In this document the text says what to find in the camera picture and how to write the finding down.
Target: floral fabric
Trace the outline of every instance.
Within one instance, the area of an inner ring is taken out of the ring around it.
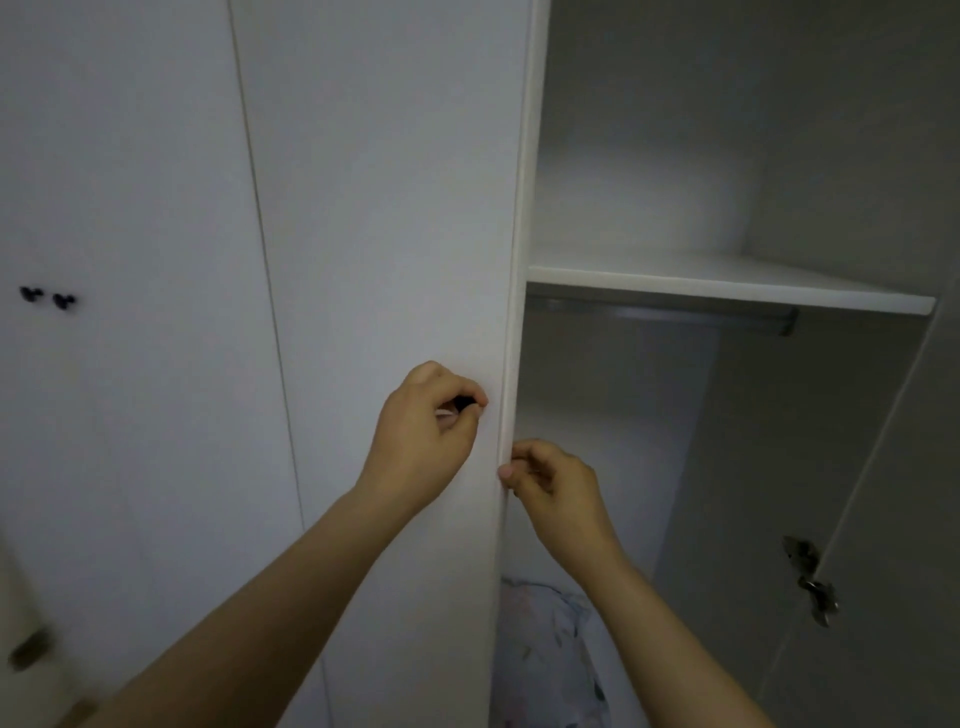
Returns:
[[[583,640],[581,596],[504,579],[493,660],[491,728],[610,728]]]

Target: hand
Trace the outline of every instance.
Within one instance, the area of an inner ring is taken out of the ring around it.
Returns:
[[[578,584],[586,588],[598,566],[626,560],[593,468],[543,440],[514,443],[512,458],[497,475],[523,503],[550,555]]]
[[[450,403],[460,395],[477,403],[458,416],[437,416],[440,408],[455,412]],[[389,498],[413,518],[467,460],[488,403],[475,381],[435,361],[420,364],[384,403],[357,488]]]

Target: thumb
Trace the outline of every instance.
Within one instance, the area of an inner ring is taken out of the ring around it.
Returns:
[[[477,437],[477,426],[480,425],[480,415],[483,413],[479,404],[472,404],[457,415],[457,421],[444,433],[445,438],[453,438],[464,443],[467,454],[473,449],[473,441]]]
[[[540,487],[532,475],[516,464],[501,465],[496,474],[500,477],[500,481],[520,499],[531,519],[549,502],[549,494]]]

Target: hanging rod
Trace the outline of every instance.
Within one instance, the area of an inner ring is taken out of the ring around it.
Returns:
[[[662,321],[669,324],[690,324],[715,328],[748,328],[753,331],[789,336],[797,323],[800,310],[791,308],[780,316],[750,313],[719,313],[715,311],[690,311],[683,308],[663,306],[607,303],[561,299],[537,294],[527,295],[527,310],[552,311],[555,313],[586,313],[614,319],[633,321]]]

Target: white shelf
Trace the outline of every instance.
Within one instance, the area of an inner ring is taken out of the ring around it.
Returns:
[[[586,288],[670,293],[925,316],[936,299],[823,276],[745,255],[534,245],[527,279]]]

